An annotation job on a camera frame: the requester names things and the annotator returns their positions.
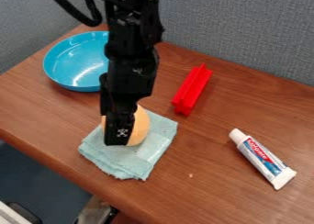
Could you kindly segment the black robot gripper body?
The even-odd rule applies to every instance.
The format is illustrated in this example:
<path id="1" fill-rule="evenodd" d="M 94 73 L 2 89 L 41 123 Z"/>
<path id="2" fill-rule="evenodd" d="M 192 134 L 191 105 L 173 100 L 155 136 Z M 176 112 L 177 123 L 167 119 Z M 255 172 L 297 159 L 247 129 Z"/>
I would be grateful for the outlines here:
<path id="1" fill-rule="evenodd" d="M 105 1 L 109 28 L 104 54 L 108 71 L 98 81 L 106 82 L 112 95 L 136 102 L 149 96 L 157 75 L 159 57 L 155 45 L 161 41 L 164 28 L 159 19 L 159 0 Z"/>

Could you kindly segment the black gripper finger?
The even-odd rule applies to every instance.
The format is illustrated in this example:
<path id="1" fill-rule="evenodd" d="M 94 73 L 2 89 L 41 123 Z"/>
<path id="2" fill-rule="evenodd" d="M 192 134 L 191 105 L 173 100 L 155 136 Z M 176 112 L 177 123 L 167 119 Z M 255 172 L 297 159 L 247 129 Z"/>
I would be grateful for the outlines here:
<path id="1" fill-rule="evenodd" d="M 132 126 L 133 119 L 132 115 L 134 112 L 136 101 L 130 98 L 120 95 L 112 95 L 109 93 L 112 110 L 106 113 L 106 121 L 116 127 Z"/>
<path id="2" fill-rule="evenodd" d="M 100 109 L 100 115 L 105 116 L 106 113 L 112 110 L 112 103 L 110 103 L 110 97 L 109 92 L 106 89 L 106 82 L 100 82 L 100 103 L 98 103 L 98 109 Z"/>

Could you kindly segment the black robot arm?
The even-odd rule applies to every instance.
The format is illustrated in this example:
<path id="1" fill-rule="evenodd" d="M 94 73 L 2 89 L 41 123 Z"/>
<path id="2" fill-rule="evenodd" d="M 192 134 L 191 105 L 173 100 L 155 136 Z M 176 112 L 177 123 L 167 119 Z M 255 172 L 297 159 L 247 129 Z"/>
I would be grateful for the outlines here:
<path id="1" fill-rule="evenodd" d="M 98 76 L 104 144 L 125 146 L 134 129 L 137 102 L 152 94 L 157 76 L 156 44 L 164 28 L 159 0 L 84 0 L 92 16 L 70 13 L 84 24 L 108 22 L 104 54 L 108 71 Z"/>

